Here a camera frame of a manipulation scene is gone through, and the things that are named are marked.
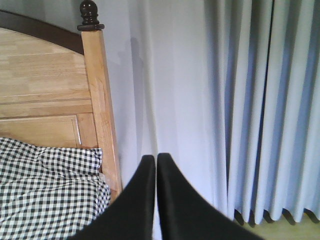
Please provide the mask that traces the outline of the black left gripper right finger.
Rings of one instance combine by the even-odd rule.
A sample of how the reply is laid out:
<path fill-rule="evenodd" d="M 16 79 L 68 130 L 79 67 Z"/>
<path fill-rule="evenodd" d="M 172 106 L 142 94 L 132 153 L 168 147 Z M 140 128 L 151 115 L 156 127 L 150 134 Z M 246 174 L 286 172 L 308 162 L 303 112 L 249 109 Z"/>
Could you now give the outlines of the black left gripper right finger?
<path fill-rule="evenodd" d="M 157 204 L 164 240 L 259 240 L 211 206 L 169 153 L 157 156 Z"/>

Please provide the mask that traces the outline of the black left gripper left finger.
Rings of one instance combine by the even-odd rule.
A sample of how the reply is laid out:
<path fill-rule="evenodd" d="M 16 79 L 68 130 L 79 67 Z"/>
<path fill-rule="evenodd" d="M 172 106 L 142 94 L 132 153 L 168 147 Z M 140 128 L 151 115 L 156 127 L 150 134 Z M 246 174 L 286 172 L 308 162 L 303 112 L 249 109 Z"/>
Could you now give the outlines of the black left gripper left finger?
<path fill-rule="evenodd" d="M 155 158 L 144 155 L 116 200 L 69 240 L 151 240 L 155 207 Z"/>

